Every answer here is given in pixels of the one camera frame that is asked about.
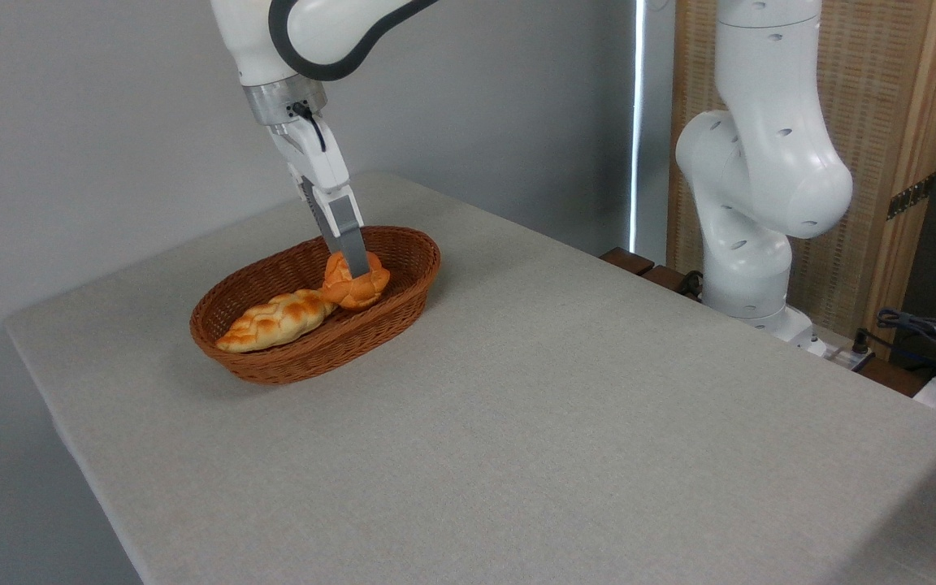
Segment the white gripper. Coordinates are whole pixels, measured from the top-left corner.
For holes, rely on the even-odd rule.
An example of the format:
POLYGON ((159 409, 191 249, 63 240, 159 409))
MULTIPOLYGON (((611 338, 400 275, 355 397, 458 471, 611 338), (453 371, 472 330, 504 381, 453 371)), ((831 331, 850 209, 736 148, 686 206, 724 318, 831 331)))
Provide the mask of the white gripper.
POLYGON ((350 177, 334 134, 322 116, 294 116, 286 123, 266 127, 298 192, 332 252, 341 252, 350 277, 369 271, 362 237, 362 215, 350 188, 350 177))

